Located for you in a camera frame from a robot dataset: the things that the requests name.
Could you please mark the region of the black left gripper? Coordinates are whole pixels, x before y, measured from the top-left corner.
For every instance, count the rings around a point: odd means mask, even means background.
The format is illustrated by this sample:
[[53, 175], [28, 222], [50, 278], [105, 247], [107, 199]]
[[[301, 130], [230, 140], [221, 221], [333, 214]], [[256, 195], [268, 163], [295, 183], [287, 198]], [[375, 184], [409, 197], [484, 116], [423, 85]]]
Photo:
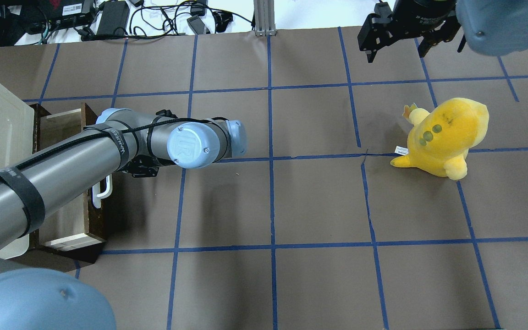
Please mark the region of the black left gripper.
[[121, 172], [133, 178], [151, 178], [159, 173], [160, 162], [151, 156], [138, 155], [126, 163]]

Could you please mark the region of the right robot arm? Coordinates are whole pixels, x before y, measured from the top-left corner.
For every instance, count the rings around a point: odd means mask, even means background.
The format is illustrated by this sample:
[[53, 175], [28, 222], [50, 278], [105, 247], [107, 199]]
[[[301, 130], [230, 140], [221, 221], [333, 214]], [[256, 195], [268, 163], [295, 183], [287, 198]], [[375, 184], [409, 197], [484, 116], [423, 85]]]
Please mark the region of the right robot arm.
[[418, 56], [433, 47], [462, 39], [477, 54], [504, 56], [528, 50], [528, 0], [380, 0], [357, 36], [359, 50], [369, 63], [382, 48], [399, 40], [421, 38]]

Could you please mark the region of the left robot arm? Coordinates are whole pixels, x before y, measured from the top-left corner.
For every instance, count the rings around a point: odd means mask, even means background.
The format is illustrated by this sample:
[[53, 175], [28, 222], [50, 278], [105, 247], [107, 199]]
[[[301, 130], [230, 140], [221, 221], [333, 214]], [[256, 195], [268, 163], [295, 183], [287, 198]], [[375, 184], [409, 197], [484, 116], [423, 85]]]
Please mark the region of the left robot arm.
[[[152, 177], [162, 166], [204, 168], [247, 152], [241, 121], [104, 110], [94, 125], [0, 169], [0, 249], [115, 172]], [[0, 259], [0, 330], [115, 330], [94, 287], [48, 268]]]

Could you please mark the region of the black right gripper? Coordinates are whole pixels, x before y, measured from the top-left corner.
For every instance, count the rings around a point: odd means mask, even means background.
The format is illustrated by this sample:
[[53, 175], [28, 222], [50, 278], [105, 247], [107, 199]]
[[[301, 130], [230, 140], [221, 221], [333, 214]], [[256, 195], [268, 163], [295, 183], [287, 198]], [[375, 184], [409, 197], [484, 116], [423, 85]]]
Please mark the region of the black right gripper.
[[441, 42], [452, 41], [461, 25], [455, 0], [396, 0], [394, 7], [380, 0], [357, 36], [360, 51], [373, 63], [379, 50], [404, 39], [423, 38], [419, 58]]

